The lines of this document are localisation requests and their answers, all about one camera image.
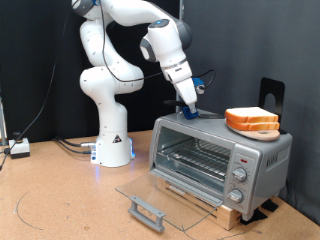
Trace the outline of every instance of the bread slice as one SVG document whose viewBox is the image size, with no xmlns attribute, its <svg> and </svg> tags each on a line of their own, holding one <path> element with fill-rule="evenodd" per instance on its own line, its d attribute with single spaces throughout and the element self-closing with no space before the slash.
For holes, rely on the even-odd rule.
<svg viewBox="0 0 320 240">
<path fill-rule="evenodd" d="M 259 107 L 227 109 L 225 117 L 237 123 L 278 122 L 278 115 Z"/>
<path fill-rule="evenodd" d="M 226 123 L 229 127 L 240 131 L 278 130 L 280 127 L 278 122 L 238 123 L 228 118 Z"/>
</svg>

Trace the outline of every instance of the control knob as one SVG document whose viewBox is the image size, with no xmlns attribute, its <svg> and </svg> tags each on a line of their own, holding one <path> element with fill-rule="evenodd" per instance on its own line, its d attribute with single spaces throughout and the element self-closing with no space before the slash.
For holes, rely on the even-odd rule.
<svg viewBox="0 0 320 240">
<path fill-rule="evenodd" d="M 247 173 L 243 168 L 237 168 L 232 172 L 232 174 L 240 182 L 243 182 L 247 179 Z"/>
<path fill-rule="evenodd" d="M 242 192 L 240 192 L 237 189 L 234 189 L 228 194 L 228 198 L 230 198 L 232 201 L 236 203 L 240 203 L 243 200 L 243 195 Z"/>
</svg>

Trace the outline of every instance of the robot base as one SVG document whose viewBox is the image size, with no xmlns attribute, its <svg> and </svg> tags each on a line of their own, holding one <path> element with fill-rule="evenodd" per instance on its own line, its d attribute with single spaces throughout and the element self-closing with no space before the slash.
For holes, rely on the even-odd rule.
<svg viewBox="0 0 320 240">
<path fill-rule="evenodd" d="M 97 137 L 95 146 L 91 148 L 91 163 L 105 167 L 127 165 L 135 157 L 131 143 L 127 131 L 120 133 L 102 132 Z"/>
</svg>

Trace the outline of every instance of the brown table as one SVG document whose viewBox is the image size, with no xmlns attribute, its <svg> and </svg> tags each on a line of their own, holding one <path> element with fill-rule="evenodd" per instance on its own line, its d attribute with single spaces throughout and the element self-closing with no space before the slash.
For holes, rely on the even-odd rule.
<svg viewBox="0 0 320 240">
<path fill-rule="evenodd" d="M 190 239 L 164 222 L 157 233 L 133 218 L 131 202 L 115 188 L 149 171 L 152 131 L 129 133 L 137 157 L 120 168 L 93 165 L 56 142 L 31 144 L 31 157 L 0 172 L 0 239 Z M 73 139 L 80 143 L 95 138 Z M 320 239 L 320 228 L 279 198 L 267 219 L 226 231 L 204 220 L 186 233 L 194 239 Z"/>
</svg>

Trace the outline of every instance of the black cable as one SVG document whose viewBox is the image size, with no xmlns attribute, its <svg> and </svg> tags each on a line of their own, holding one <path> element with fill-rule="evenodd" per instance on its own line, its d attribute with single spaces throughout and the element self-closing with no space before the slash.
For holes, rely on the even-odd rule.
<svg viewBox="0 0 320 240">
<path fill-rule="evenodd" d="M 73 6 L 78 3 L 80 0 L 76 1 L 74 4 L 72 4 L 72 8 Z M 58 62 L 58 59 L 59 59 L 59 56 L 60 56 L 60 50 L 61 50 L 61 46 L 62 46 L 62 40 L 63 40 L 63 37 L 64 37 L 64 34 L 65 34 L 65 31 L 66 31 L 66 26 L 67 26 L 67 22 L 68 22 L 68 18 L 70 16 L 70 13 L 72 12 L 72 9 L 69 11 L 67 17 L 66 17 L 66 20 L 64 21 L 64 25 L 63 25 L 63 31 L 62 31 L 62 36 L 61 36 L 61 39 L 60 39 L 60 44 L 59 44 L 59 48 L 58 48 L 58 54 L 56 56 L 56 59 L 55 59 L 55 62 L 54 62 L 54 65 L 53 65 L 53 69 L 52 69 L 52 74 L 51 74 L 51 80 L 50 80 L 50 84 L 49 84 L 49 88 L 48 88 L 48 91 L 47 91 L 47 95 L 44 99 L 44 102 L 42 104 L 42 107 L 38 113 L 38 115 L 35 117 L 35 119 L 29 124 L 29 126 L 20 134 L 20 136 L 18 137 L 18 139 L 15 141 L 15 143 L 12 145 L 12 147 L 10 148 L 10 151 L 8 151 L 6 153 L 6 155 L 4 156 L 4 159 L 2 161 L 2 164 L 0 165 L 0 171 L 2 170 L 2 167 L 6 161 L 6 158 L 7 156 L 9 155 L 9 153 L 11 152 L 12 148 L 16 145 L 16 143 L 22 138 L 22 136 L 26 133 L 26 131 L 29 130 L 29 128 L 34 124 L 34 122 L 39 118 L 39 116 L 41 115 L 46 103 L 47 103 L 47 100 L 48 100 L 48 97 L 49 97 L 49 93 L 50 93 L 50 90 L 51 90 L 51 86 L 52 86 L 52 82 L 53 82 L 53 77 L 54 77 L 54 73 L 55 73 L 55 69 L 56 69 L 56 65 L 57 65 L 57 62 Z"/>
<path fill-rule="evenodd" d="M 78 152 L 78 151 L 75 151 L 71 148 L 69 148 L 68 146 L 64 145 L 60 140 L 57 140 L 63 147 L 65 147 L 66 149 L 68 149 L 69 151 L 71 152 L 74 152 L 74 153 L 80 153 L 80 154 L 91 154 L 91 151 L 83 151 L 83 152 Z"/>
<path fill-rule="evenodd" d="M 208 88 L 208 87 L 211 85 L 211 83 L 213 82 L 213 80 L 216 78 L 217 73 L 216 73 L 216 71 L 215 71 L 214 69 L 210 69 L 209 71 L 207 71 L 207 72 L 205 72 L 205 73 L 203 73 L 203 74 L 201 74 L 201 75 L 199 75 L 199 76 L 194 76 L 194 78 L 199 78 L 199 77 L 202 77 L 202 76 L 204 76 L 204 75 L 207 75 L 209 72 L 214 72 L 214 74 L 213 74 L 210 82 L 207 84 L 207 86 L 204 86 L 204 87 L 199 86 L 199 88 L 200 88 L 201 90 L 204 90 L 204 89 Z"/>
<path fill-rule="evenodd" d="M 104 17 L 103 17 L 103 16 L 104 16 L 104 13 L 103 13 L 103 9 L 102 9 L 102 3 L 101 3 L 101 1 L 99 1 L 99 2 L 100 2 L 100 9 L 101 9 L 101 15 L 102 15 L 103 29 L 104 29 L 104 31 L 105 31 L 106 26 L 105 26 Z M 104 34 L 103 34 L 103 49 L 102 49 L 103 61 L 104 61 L 104 64 L 106 65 L 107 69 L 109 70 L 110 74 L 111 74 L 115 79 L 117 79 L 119 82 L 137 82 L 137 81 L 145 80 L 145 79 L 152 78 L 152 77 L 155 77 L 155 76 L 158 76 L 158 75 L 162 74 L 162 72 L 159 72 L 159 73 L 156 73 L 156 74 L 147 76 L 147 77 L 137 78 L 137 79 L 133 79 L 133 80 L 125 80 L 125 81 L 117 78 L 117 77 L 113 74 L 113 72 L 111 72 L 111 70 L 109 69 L 108 63 L 107 63 L 107 61 L 106 61 L 106 57 L 104 56 L 105 45 L 106 45 L 106 34 L 104 33 Z"/>
<path fill-rule="evenodd" d="M 61 138 L 59 136 L 55 136 L 52 140 L 60 140 L 60 141 L 66 143 L 66 144 L 68 144 L 68 145 L 70 145 L 72 147 L 81 147 L 81 144 L 68 142 L 67 140 L 65 140 L 65 139 L 63 139 L 63 138 Z"/>
</svg>

